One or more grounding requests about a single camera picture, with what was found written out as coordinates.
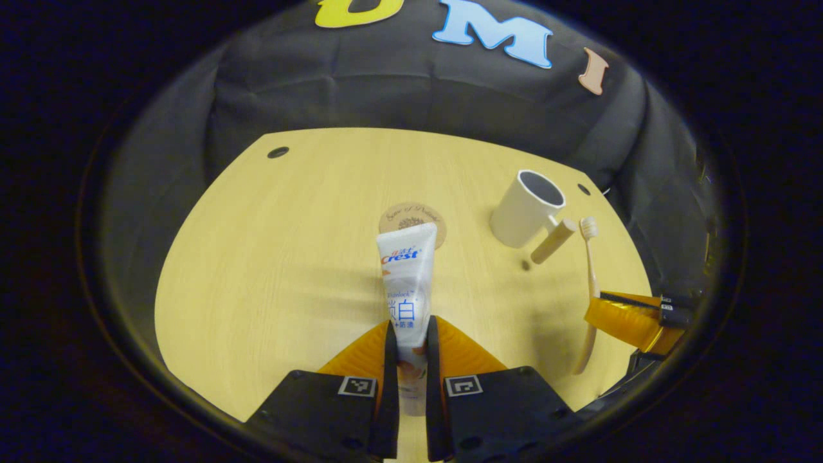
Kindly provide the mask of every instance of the light blue letter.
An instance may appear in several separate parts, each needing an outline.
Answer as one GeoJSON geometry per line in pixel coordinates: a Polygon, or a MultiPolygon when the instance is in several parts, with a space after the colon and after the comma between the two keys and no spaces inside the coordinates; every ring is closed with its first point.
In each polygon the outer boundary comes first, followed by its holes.
{"type": "Polygon", "coordinates": [[[484,47],[493,49],[513,36],[514,42],[504,49],[509,56],[539,68],[551,68],[551,61],[546,58],[546,38],[551,31],[546,27],[522,17],[498,22],[484,7],[467,0],[440,0],[440,3],[449,6],[449,14],[443,30],[432,35],[435,40],[469,45],[474,41],[468,34],[471,24],[484,47]]]}

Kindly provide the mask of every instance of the round wooden coaster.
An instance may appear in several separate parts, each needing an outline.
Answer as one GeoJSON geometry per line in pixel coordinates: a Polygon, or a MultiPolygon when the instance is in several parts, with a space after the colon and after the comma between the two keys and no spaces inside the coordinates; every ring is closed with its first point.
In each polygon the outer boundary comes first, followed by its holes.
{"type": "Polygon", "coordinates": [[[446,240],[446,222],[433,208],[420,203],[400,203],[386,209],[380,216],[380,233],[394,232],[402,228],[414,227],[422,223],[433,222],[437,225],[435,249],[446,240]]]}

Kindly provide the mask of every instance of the toothbrush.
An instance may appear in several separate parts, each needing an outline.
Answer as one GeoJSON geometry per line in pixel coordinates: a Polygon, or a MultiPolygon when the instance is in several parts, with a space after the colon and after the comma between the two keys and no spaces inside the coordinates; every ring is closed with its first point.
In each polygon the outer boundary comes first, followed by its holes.
{"type": "MultiPolygon", "coordinates": [[[[594,276],[594,262],[592,261],[592,246],[589,241],[597,236],[597,223],[594,217],[580,219],[580,233],[586,240],[586,254],[588,255],[588,293],[589,301],[592,297],[600,297],[600,286],[597,285],[597,277],[594,276]]],[[[586,331],[586,339],[583,341],[583,351],[580,353],[577,365],[572,371],[573,375],[579,375],[586,369],[588,359],[592,356],[594,348],[594,338],[597,335],[597,328],[589,325],[586,331]]]]}

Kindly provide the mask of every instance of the wooden table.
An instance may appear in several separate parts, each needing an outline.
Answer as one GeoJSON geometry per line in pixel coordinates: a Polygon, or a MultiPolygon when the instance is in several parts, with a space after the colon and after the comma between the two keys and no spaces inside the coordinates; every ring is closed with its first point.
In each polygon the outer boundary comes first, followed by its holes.
{"type": "MultiPolygon", "coordinates": [[[[508,367],[534,366],[572,409],[625,373],[634,348],[601,332],[583,375],[586,253],[572,236],[541,265],[500,244],[489,217],[518,169],[551,178],[592,215],[601,288],[650,295],[628,232],[582,172],[476,140],[395,129],[271,133],[244,151],[188,215],[160,276],[155,320],[167,367],[245,421],[292,369],[316,370],[388,319],[375,237],[381,213],[414,201],[444,216],[432,313],[508,367]],[[269,158],[277,147],[287,154],[269,158]],[[591,192],[586,195],[578,184],[591,192]]],[[[401,417],[399,461],[426,461],[425,418],[401,417]]]]}

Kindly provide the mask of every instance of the white mug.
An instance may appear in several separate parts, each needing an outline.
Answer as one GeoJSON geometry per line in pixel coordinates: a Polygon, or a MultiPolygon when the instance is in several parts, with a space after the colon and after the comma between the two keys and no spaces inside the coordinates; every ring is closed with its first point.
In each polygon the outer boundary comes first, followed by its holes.
{"type": "Polygon", "coordinates": [[[565,206],[565,196],[551,180],[535,171],[519,171],[494,213],[491,232],[501,243],[523,247],[545,227],[557,227],[555,215],[565,206]]]}

